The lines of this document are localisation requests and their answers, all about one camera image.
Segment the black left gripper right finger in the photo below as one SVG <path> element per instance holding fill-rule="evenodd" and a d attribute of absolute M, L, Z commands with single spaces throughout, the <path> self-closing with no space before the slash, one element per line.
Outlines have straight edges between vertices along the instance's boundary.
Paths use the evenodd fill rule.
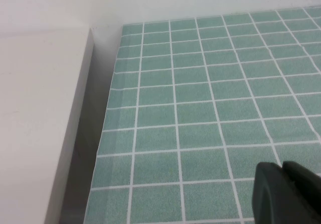
<path fill-rule="evenodd" d="M 282 170 L 306 209 L 309 222 L 320 223 L 320 176 L 294 161 L 284 161 Z"/>

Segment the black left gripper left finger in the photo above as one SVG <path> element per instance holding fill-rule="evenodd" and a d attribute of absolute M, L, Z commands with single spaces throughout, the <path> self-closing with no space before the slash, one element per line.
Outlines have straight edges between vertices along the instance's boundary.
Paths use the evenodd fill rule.
<path fill-rule="evenodd" d="M 260 162 L 256 166 L 252 210 L 255 223 L 281 223 L 281 189 L 286 187 L 282 168 L 275 163 Z"/>

